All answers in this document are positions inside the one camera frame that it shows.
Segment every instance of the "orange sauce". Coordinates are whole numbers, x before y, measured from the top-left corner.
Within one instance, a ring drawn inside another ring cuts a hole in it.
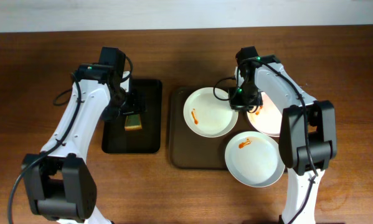
[[[258,109],[258,111],[257,112],[255,112],[255,115],[258,115],[258,114],[260,114],[260,110],[262,109],[262,106],[260,106],[260,109]]]
[[[196,110],[195,109],[192,110],[192,117],[194,119],[194,124],[199,124],[199,121],[196,119]]]
[[[247,138],[245,142],[242,142],[242,143],[240,143],[240,144],[238,145],[238,148],[239,148],[239,149],[242,149],[244,146],[247,146],[247,145],[249,145],[249,144],[251,144],[251,140],[250,140],[249,138]]]

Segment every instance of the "white plate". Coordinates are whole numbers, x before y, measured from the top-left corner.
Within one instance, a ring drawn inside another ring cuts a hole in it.
[[[264,92],[262,93],[262,103],[259,114],[247,112],[247,118],[257,131],[272,137],[279,137],[281,113]]]
[[[241,147],[248,140],[250,144]],[[256,131],[246,131],[233,137],[225,150],[225,162],[238,181],[251,187],[269,186],[278,181],[285,170],[278,143]]]
[[[193,92],[184,105],[184,119],[192,131],[208,138],[223,136],[236,124],[238,112],[232,110],[228,101],[215,98],[212,87]],[[228,93],[216,88],[220,98],[228,98]]]

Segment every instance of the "black tray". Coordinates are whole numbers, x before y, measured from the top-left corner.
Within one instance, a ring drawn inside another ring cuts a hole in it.
[[[126,116],[105,122],[102,140],[105,153],[155,153],[160,148],[163,85],[159,80],[132,80],[132,84],[146,97],[146,112],[141,114],[142,129],[125,131]]]
[[[194,133],[186,124],[183,115],[184,103],[199,88],[182,87],[172,93],[169,125],[169,156],[171,162],[181,169],[227,170],[225,148],[238,133],[256,131],[246,113],[239,113],[235,127],[226,135],[205,138]]]

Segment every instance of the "wood grain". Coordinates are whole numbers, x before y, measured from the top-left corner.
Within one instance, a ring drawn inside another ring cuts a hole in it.
[[[62,117],[54,96],[70,86],[69,72],[98,60],[102,46],[126,52],[136,78],[163,82],[157,154],[105,154],[97,126],[87,164],[102,213],[116,223],[277,221],[286,175],[253,189],[228,172],[179,170],[168,160],[170,92],[233,74],[236,52],[249,45],[276,54],[305,91],[336,108],[339,153],[321,182],[316,221],[373,223],[373,26],[0,34],[0,223],[24,155],[39,152]],[[14,220],[48,223],[31,214],[23,184]]]

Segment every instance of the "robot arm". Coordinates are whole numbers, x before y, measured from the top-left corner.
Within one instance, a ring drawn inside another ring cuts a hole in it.
[[[238,86],[242,91],[230,101],[233,109],[252,110],[262,105],[260,94],[264,91],[282,113],[279,150],[283,163],[288,168],[288,191],[286,207],[279,223],[315,223],[314,207],[319,182],[328,168],[330,159],[336,156],[336,128],[334,107],[329,101],[316,101],[304,92],[285,72],[283,65],[274,56],[259,57],[255,47],[241,49],[236,55],[240,69]],[[280,78],[270,67],[280,72]],[[230,90],[229,95],[237,90]],[[316,126],[316,131],[308,134],[312,160],[318,176],[310,168],[305,144],[305,123],[298,91],[306,105],[308,122]]]
[[[131,90],[131,78],[123,78],[126,56],[115,48],[104,47],[99,63],[82,64],[74,73],[72,96],[54,134],[41,152],[52,149],[71,126],[63,143],[39,165],[24,175],[33,214],[62,224],[110,224],[96,204],[97,187],[86,165],[88,147],[99,118],[116,119],[122,114],[140,113],[144,106]],[[78,102],[80,106],[75,113]],[[22,168],[40,155],[28,154]],[[57,172],[62,180],[51,178]]]

